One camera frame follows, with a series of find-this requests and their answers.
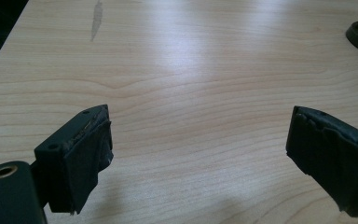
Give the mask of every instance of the wood grain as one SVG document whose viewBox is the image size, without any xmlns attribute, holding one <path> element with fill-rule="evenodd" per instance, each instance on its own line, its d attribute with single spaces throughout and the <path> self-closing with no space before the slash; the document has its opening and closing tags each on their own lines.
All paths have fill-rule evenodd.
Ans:
<svg viewBox="0 0 358 224">
<path fill-rule="evenodd" d="M 358 222 L 285 155 L 294 105 L 358 128 L 357 20 L 350 0 L 30 1 L 0 52 L 0 163 L 109 104 L 113 164 L 49 223 Z"/>
</svg>

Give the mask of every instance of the tabletop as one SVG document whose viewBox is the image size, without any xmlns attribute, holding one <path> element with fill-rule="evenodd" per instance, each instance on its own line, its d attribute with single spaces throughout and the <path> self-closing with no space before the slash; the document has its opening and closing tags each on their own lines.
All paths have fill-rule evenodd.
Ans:
<svg viewBox="0 0 358 224">
<path fill-rule="evenodd" d="M 294 105 L 358 128 L 352 0 L 30 0 L 0 52 L 0 163 L 108 104 L 115 158 L 49 223 L 352 223 L 286 156 Z"/>
</svg>

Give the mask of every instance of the light wood surface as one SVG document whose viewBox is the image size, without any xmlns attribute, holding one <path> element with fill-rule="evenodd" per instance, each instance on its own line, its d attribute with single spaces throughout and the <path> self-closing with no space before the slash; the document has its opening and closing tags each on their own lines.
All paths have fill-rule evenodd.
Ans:
<svg viewBox="0 0 358 224">
<path fill-rule="evenodd" d="M 0 52 L 0 163 L 110 108 L 112 165 L 49 223 L 358 222 L 285 155 L 294 105 L 358 128 L 358 1 L 100 3 L 30 0 Z"/>
</svg>

